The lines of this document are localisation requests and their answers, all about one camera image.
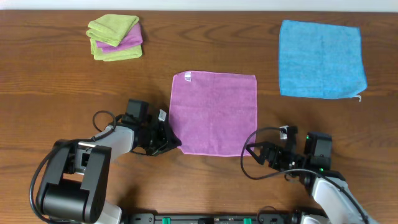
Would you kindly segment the purple microfiber cloth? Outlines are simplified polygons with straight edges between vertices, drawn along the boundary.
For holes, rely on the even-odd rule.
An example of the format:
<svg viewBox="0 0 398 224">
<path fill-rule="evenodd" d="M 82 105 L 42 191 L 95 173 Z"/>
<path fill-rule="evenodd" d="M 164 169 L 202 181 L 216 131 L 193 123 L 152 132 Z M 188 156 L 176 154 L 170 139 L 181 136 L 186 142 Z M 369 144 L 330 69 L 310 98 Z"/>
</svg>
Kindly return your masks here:
<svg viewBox="0 0 398 224">
<path fill-rule="evenodd" d="M 204 71 L 174 75 L 169 123 L 184 154 L 238 157 L 257 129 L 256 77 Z"/>
</svg>

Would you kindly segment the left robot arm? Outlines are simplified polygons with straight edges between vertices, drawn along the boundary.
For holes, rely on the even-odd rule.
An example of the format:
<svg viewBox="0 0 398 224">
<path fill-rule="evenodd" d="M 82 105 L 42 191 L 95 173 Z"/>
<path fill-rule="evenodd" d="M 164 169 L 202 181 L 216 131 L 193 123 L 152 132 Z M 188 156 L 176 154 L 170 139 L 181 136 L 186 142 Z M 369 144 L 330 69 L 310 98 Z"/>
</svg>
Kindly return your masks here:
<svg viewBox="0 0 398 224">
<path fill-rule="evenodd" d="M 30 207 L 46 223 L 121 223 L 121 208 L 106 201 L 110 163 L 136 147 L 158 156 L 180 145 L 163 110 L 112 115 L 90 138 L 54 143 L 32 177 Z"/>
</svg>

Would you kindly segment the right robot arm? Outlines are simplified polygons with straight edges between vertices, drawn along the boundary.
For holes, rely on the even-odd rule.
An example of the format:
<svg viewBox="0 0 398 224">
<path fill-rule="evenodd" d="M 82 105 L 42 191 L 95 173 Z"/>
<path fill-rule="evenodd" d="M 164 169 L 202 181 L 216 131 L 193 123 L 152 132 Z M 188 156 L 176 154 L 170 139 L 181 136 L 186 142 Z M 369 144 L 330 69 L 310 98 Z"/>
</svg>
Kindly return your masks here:
<svg viewBox="0 0 398 224">
<path fill-rule="evenodd" d="M 284 146 L 269 141 L 251 143 L 263 131 L 278 131 Z M 288 182 L 299 182 L 321 210 L 296 210 L 284 223 L 376 223 L 350 192 L 346 179 L 331 170 L 332 137 L 319 132 L 307 133 L 304 153 L 296 153 L 296 126 L 266 127 L 251 133 L 244 142 L 240 166 L 251 180 L 283 175 Z M 249 175 L 243 157 L 248 152 L 260 165 L 268 164 L 275 172 L 259 177 Z"/>
</svg>

